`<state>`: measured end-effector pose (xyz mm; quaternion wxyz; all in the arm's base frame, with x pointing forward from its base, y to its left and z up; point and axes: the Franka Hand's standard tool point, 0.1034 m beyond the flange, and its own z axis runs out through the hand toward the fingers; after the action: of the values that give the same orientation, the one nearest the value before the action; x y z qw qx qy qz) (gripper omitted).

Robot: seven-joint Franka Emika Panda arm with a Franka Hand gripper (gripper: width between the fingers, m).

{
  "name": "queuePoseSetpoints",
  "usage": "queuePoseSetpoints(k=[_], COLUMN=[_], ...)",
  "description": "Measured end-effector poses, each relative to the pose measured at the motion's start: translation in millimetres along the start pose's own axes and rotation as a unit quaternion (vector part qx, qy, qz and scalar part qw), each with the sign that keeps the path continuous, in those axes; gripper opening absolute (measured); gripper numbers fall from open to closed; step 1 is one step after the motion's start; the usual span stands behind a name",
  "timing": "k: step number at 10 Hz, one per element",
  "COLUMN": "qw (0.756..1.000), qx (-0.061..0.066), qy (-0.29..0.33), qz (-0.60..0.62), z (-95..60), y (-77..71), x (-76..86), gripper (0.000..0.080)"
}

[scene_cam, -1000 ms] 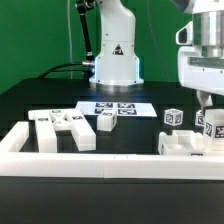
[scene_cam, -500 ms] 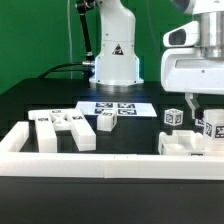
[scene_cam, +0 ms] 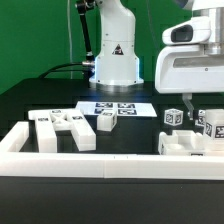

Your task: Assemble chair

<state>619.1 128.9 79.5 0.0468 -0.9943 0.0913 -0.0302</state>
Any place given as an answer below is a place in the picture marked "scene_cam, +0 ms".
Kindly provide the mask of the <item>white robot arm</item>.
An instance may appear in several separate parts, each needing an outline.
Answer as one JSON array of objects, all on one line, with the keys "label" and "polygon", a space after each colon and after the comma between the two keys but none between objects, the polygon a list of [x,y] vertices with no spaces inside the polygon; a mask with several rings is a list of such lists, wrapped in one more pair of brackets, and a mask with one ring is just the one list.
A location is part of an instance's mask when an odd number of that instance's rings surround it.
[{"label": "white robot arm", "polygon": [[[165,30],[155,88],[179,93],[189,110],[194,93],[224,92],[224,0],[175,0],[192,18]],[[90,84],[107,91],[143,83],[134,52],[135,16],[120,0],[96,0],[101,15],[101,51]]]}]

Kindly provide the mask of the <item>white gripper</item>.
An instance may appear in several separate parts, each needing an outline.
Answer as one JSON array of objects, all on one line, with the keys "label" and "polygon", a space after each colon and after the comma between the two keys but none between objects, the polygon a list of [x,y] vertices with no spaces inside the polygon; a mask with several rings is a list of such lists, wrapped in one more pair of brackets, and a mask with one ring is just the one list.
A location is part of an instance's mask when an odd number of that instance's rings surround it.
[{"label": "white gripper", "polygon": [[157,58],[155,88],[159,93],[181,93],[190,120],[191,93],[224,92],[224,54],[209,52],[212,34],[208,16],[192,17],[162,34],[166,47]]}]

